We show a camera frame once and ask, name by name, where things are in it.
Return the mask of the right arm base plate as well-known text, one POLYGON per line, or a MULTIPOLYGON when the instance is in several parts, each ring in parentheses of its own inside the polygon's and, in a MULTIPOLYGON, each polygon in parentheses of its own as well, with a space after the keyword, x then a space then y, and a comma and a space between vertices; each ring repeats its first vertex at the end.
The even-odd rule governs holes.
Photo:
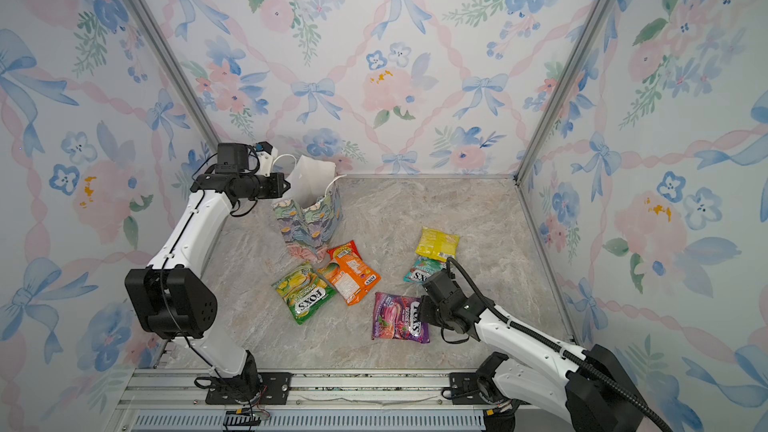
POLYGON ((448 375, 449 386, 442 395, 454 405, 492 405, 502 395, 493 380, 478 372, 452 372, 448 375))

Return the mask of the front aluminium base frame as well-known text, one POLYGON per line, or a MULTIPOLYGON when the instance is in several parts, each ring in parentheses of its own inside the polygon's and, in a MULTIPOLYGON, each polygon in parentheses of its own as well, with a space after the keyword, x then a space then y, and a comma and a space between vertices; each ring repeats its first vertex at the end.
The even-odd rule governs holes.
POLYGON ((200 369, 139 370, 109 431, 569 431, 571 425, 518 403, 454 405, 452 372, 471 369, 299 369, 285 405, 207 405, 200 369))

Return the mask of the right corner aluminium post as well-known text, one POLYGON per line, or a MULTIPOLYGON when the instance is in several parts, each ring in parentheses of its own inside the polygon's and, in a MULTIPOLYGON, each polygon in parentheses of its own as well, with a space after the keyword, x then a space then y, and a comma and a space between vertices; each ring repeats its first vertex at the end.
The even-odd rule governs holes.
POLYGON ((526 154, 514 175, 517 187, 525 181, 526 175, 533 170, 536 154, 543 145, 549 128, 557 119, 559 109, 564 103, 570 88, 576 83, 576 79, 587 60, 587 56, 591 53, 596 34, 601 29, 614 2, 615 0, 596 0, 589 10, 583 31, 574 42, 568 60, 564 64, 563 75, 555 87, 540 121, 534 129, 532 139, 526 149, 526 154))

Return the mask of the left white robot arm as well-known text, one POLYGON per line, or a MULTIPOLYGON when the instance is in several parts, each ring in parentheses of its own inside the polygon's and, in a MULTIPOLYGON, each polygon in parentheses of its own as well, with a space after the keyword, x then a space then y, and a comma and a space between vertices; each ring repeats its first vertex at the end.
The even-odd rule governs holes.
POLYGON ((290 189, 285 175, 215 173, 196 177, 180 221, 143 268, 124 284, 143 330, 185 345, 209 367, 196 385, 239 403, 253 403, 264 385, 250 351, 237 344, 217 318, 218 300, 201 279, 225 220, 247 199, 279 199, 290 189))

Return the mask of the green Fox's candy bag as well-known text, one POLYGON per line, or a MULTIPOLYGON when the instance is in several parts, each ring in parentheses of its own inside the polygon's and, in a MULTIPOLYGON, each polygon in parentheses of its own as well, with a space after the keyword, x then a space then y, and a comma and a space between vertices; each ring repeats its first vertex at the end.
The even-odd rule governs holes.
POLYGON ((272 288, 299 325, 304 324, 337 295, 336 290, 315 271, 310 262, 302 263, 275 281, 272 288))

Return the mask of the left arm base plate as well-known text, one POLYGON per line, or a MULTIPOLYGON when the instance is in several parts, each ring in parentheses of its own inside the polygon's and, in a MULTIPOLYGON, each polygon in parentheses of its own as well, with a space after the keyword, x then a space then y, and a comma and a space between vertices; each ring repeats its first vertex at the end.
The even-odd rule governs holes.
POLYGON ((291 389, 290 372, 258 372, 251 378, 225 379, 212 385, 207 405, 285 405, 291 389))

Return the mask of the left corner aluminium post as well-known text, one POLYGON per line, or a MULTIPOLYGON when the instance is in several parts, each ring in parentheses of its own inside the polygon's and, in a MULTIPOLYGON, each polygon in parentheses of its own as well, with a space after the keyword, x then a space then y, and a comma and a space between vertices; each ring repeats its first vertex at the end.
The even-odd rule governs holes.
POLYGON ((202 134, 213 152, 217 151, 219 136, 213 124, 201 108, 192 85, 187 80, 181 64, 177 60, 170 44, 164 37, 161 27, 146 0, 123 0, 129 13, 136 19, 141 32, 146 36, 149 48, 160 63, 170 85, 175 89, 187 108, 188 115, 202 134))

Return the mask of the purple Fox's bag front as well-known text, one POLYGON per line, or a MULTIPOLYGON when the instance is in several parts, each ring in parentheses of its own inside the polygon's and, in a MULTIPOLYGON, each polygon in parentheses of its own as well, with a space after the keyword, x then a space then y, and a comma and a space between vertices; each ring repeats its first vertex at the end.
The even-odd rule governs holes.
POLYGON ((429 343, 429 326, 422 318, 421 307, 419 298, 377 292, 371 337, 429 343))

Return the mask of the yellow snack packet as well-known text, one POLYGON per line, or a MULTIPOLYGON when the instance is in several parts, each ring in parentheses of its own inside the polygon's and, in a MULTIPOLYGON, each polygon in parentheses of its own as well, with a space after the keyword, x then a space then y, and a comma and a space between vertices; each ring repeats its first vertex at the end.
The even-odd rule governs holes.
POLYGON ((459 235, 423 227, 415 253, 420 257, 446 262, 449 257, 456 257, 459 242, 459 235))

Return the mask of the back aluminium floor rail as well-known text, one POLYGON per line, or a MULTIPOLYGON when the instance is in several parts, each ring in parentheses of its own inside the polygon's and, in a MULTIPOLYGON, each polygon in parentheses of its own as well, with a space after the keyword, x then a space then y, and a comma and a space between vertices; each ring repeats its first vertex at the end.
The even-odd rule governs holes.
POLYGON ((515 174, 343 174, 343 178, 361 180, 411 180, 411 179, 468 179, 468 180, 511 180, 515 174))

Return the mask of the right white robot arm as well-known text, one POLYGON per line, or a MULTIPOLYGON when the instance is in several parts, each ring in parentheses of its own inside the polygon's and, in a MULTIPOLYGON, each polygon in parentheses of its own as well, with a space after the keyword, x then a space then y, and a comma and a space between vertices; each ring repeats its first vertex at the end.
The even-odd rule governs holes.
POLYGON ((427 279, 421 316, 431 326, 482 343, 492 353, 475 372, 493 405, 523 402, 576 431, 636 431, 647 406, 615 354, 563 342, 517 320, 479 292, 467 296, 450 271, 427 279))

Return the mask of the teal Fox's candy bag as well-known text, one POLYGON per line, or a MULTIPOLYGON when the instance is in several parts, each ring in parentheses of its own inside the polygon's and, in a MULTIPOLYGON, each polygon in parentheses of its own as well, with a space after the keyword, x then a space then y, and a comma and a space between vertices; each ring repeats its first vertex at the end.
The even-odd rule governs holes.
POLYGON ((423 284, 431 276, 445 269, 446 263, 418 255, 403 277, 404 282, 423 284))

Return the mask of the orange snack packet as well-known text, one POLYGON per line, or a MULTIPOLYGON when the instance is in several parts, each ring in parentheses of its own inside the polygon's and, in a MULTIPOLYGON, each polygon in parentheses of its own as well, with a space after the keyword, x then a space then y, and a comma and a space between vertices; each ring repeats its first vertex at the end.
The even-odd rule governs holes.
POLYGON ((381 280, 362 259, 354 240, 327 251, 330 261, 319 273, 348 306, 358 304, 381 280))

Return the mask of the corner aluminium post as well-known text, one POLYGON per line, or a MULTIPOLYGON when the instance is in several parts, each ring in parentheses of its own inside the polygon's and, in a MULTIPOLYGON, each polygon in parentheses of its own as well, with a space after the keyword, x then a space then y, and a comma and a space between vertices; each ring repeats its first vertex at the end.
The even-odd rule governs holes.
POLYGON ((576 79, 587 60, 587 56, 591 53, 596 34, 601 29, 614 2, 615 0, 596 0, 589 10, 583 31, 574 42, 568 60, 564 64, 563 75, 555 87, 540 121, 534 129, 532 139, 526 149, 526 154, 514 175, 517 187, 525 181, 526 175, 533 170, 536 154, 543 145, 549 128, 557 119, 559 109, 564 103, 570 88, 576 83, 576 79))
POLYGON ((146 0, 123 0, 129 13, 136 19, 141 32, 146 36, 149 48, 160 63, 170 85, 175 89, 187 108, 188 115, 202 134, 213 152, 217 151, 219 136, 213 124, 201 108, 192 85, 187 80, 181 64, 177 60, 170 44, 164 37, 161 27, 146 0))

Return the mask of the floral paper gift bag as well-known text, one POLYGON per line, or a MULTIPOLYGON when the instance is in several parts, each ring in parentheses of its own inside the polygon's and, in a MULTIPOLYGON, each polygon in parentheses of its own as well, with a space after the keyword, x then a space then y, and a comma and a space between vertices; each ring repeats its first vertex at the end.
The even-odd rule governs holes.
POLYGON ((299 156, 286 180, 289 190, 272 201, 288 253, 320 264, 342 218, 338 175, 332 162, 299 156))

